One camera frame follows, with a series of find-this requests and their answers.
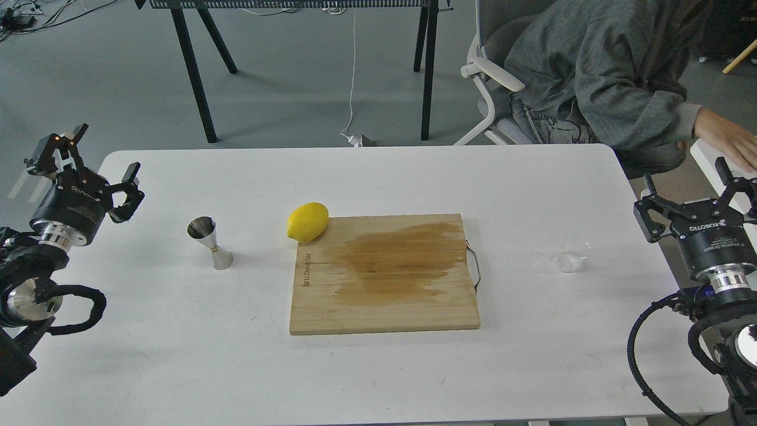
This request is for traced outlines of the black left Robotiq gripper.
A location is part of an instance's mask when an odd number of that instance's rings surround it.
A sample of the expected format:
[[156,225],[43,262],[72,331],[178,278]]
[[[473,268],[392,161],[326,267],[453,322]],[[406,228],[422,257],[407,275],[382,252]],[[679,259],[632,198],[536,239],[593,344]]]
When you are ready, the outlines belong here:
[[[76,127],[72,135],[52,133],[43,137],[32,157],[24,160],[29,175],[55,178],[30,219],[30,226],[38,234],[49,224],[68,226],[80,235],[76,240],[78,246],[92,243],[105,213],[108,213],[114,223],[127,222],[144,199],[144,192],[138,188],[140,182],[137,179],[140,162],[130,164],[121,183],[111,186],[97,173],[85,170],[77,145],[87,129],[89,124],[83,123]],[[59,153],[62,161],[73,159],[76,170],[60,172],[54,153]],[[114,205],[112,200],[113,194],[118,192],[125,194],[125,201],[120,206]]]

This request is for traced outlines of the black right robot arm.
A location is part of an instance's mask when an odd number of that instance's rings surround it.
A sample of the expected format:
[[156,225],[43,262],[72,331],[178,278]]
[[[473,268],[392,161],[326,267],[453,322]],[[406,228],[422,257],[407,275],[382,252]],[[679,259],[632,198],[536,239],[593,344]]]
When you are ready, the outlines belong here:
[[[754,425],[756,296],[747,277],[755,272],[756,256],[745,225],[755,223],[755,180],[733,176],[724,157],[716,159],[716,170],[724,184],[721,196],[684,204],[660,197],[651,176],[644,176],[649,193],[633,206],[636,221],[649,243],[674,237],[697,286],[679,289],[640,314],[627,340],[627,360],[642,394],[668,418],[684,425],[684,419],[643,379],[635,343],[641,325],[657,310],[669,307],[687,316],[692,321],[687,334],[690,353],[724,380],[733,423]],[[738,192],[752,203],[746,214],[730,206]]]

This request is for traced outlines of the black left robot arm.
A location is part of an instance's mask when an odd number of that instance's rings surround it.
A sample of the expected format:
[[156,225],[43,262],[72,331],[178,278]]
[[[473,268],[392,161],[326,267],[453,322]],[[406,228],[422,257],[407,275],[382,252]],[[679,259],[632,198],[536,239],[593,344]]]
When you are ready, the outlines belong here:
[[[92,243],[105,216],[129,221],[144,199],[136,177],[140,164],[132,163],[119,183],[108,181],[83,164],[78,144],[87,124],[73,133],[41,138],[27,172],[52,184],[30,219],[30,231],[2,227],[2,329],[21,327],[16,337],[2,332],[1,393],[19,385],[36,369],[31,351],[44,334],[68,335],[87,331],[101,320],[106,297],[98,289],[55,283],[51,276],[64,269],[73,246]],[[65,296],[89,299],[86,321],[54,325]]]

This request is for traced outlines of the person's bare hand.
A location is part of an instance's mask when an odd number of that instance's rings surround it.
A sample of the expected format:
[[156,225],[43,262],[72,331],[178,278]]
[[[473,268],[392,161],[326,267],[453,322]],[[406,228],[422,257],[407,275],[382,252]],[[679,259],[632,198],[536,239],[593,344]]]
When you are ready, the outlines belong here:
[[740,125],[702,107],[695,118],[693,134],[726,154],[742,170],[755,171],[756,137]]

